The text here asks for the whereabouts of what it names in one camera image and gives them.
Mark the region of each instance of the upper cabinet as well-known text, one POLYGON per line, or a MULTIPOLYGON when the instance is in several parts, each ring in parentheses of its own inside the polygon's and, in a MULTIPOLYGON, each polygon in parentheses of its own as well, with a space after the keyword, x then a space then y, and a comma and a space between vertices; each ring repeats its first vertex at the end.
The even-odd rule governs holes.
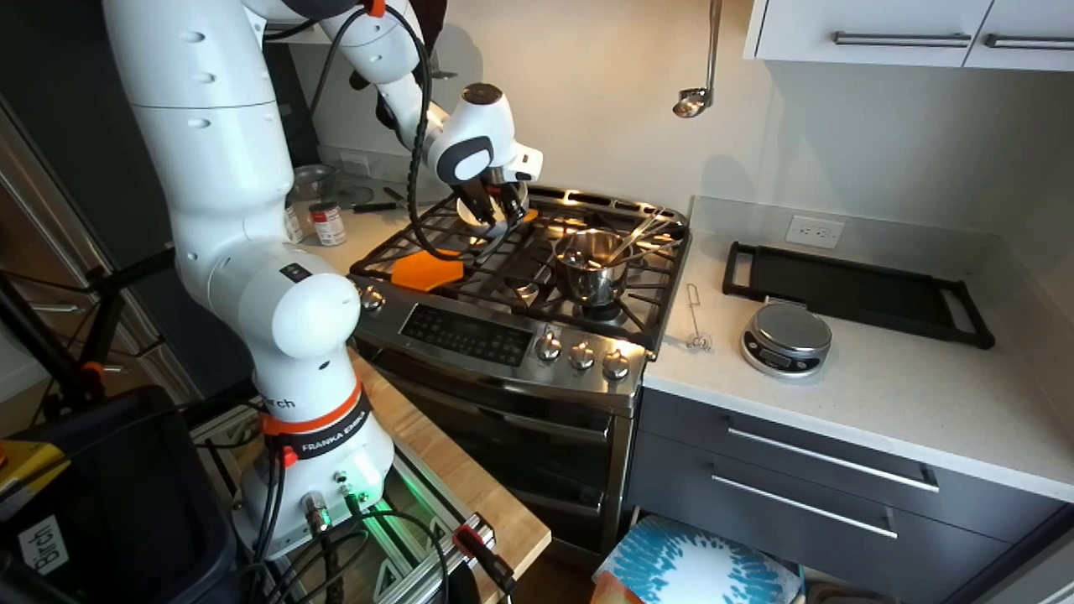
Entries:
POLYGON ((755 0, 750 55, 814 65, 1074 70, 1074 3, 755 0))

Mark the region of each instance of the wooden table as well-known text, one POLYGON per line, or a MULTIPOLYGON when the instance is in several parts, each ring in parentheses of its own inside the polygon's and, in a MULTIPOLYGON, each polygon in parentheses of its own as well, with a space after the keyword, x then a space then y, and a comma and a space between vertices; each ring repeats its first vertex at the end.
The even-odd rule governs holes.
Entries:
MULTIPOLYGON (((551 543, 551 529, 370 364, 357 359, 357 368, 384 429, 412 451, 469 509, 494 523, 496 555, 514 568, 514 577, 525 577, 551 543)), ((476 589, 483 600, 496 598, 483 570, 476 570, 476 589)))

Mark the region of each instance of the stainless steel stove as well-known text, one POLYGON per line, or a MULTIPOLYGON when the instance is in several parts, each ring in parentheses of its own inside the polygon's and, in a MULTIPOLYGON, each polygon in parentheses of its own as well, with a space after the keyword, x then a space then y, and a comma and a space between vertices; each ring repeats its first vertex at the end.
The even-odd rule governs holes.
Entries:
POLYGON ((426 416, 527 499, 565 543, 614 543, 635 396, 657 359, 689 252, 679 211, 530 188, 525 226, 475 241, 452 203, 421 215, 436 247, 468 247, 463 278, 434 292, 394 287, 394 265, 423 252, 412 226, 351 265, 364 289, 357 349, 426 416), (589 309, 551 271, 556 241, 582 227, 629 236, 646 218, 671 227, 635 246, 620 296, 589 309))

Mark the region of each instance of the robotic arm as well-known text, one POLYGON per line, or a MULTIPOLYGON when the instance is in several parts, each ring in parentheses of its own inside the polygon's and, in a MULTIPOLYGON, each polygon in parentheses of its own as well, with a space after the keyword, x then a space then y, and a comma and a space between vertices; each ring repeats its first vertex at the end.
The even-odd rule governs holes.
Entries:
MULTIPOLYGON (((263 62, 265 23, 319 19, 394 109, 398 142, 450 186, 527 183, 539 150, 514 142, 509 104, 490 86, 460 112, 426 104, 412 80, 421 27, 406 0, 104 0, 127 104, 160 178, 175 265, 207 312, 251 351, 265 401, 265 457, 241 480, 237 526, 260 558, 304 543, 310 516, 376 502, 394 443, 349 364, 358 292, 287 241, 292 162, 263 62)), ((514 207, 463 198, 460 215, 496 236, 514 207)))

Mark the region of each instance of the oven door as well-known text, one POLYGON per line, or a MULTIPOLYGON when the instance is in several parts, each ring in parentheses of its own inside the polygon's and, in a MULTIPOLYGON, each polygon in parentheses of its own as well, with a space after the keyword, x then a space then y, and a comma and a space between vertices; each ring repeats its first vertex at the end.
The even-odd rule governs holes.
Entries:
POLYGON ((442 376, 402 355, 372 365, 442 432, 450 432, 514 497, 539 514, 556 537, 601 548, 601 516, 614 485, 614 412, 590 403, 514 393, 496 384, 442 376))

